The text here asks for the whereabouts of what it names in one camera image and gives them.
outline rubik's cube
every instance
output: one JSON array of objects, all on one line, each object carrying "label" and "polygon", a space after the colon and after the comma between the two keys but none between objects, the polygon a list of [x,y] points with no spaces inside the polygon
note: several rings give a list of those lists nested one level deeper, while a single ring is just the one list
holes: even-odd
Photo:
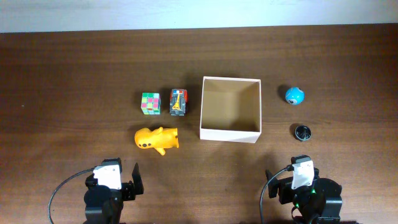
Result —
[{"label": "rubik's cube", "polygon": [[141,109],[144,114],[160,114],[160,95],[158,93],[143,93]]}]

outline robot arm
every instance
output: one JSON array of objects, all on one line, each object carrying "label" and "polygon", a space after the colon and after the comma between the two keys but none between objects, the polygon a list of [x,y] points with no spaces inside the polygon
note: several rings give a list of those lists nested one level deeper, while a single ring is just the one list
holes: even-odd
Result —
[{"label": "robot arm", "polygon": [[266,170],[269,198],[279,194],[281,204],[293,203],[292,214],[297,209],[302,215],[293,217],[295,224],[341,223],[341,185],[331,179],[319,178],[319,170],[314,168],[309,156],[292,157],[291,162],[287,170],[293,171],[293,177],[278,180]]},{"label": "robot arm", "polygon": [[95,167],[93,174],[86,179],[88,191],[86,203],[87,224],[118,224],[123,209],[123,202],[135,200],[136,195],[144,193],[138,164],[134,166],[132,179],[121,183],[122,165],[120,158],[105,159]]}]

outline cardboard box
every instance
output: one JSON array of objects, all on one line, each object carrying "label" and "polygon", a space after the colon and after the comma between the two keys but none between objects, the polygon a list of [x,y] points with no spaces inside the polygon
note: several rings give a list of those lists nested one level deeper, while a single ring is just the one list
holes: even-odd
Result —
[{"label": "cardboard box", "polygon": [[261,134],[261,81],[203,77],[200,139],[255,143]]}]

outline yellow plush toy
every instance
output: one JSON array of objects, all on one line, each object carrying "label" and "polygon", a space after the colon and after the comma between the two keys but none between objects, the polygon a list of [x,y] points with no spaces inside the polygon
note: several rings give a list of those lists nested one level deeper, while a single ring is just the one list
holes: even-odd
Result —
[{"label": "yellow plush toy", "polygon": [[158,128],[150,131],[148,128],[142,128],[134,136],[136,144],[141,149],[154,148],[164,156],[164,149],[179,147],[177,128]]}]

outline small toy vehicle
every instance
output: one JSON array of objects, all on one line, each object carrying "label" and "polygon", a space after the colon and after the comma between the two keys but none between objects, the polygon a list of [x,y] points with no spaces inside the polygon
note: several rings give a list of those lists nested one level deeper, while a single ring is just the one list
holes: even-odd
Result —
[{"label": "small toy vehicle", "polygon": [[184,116],[187,103],[187,90],[173,89],[170,94],[170,114],[172,116]]}]

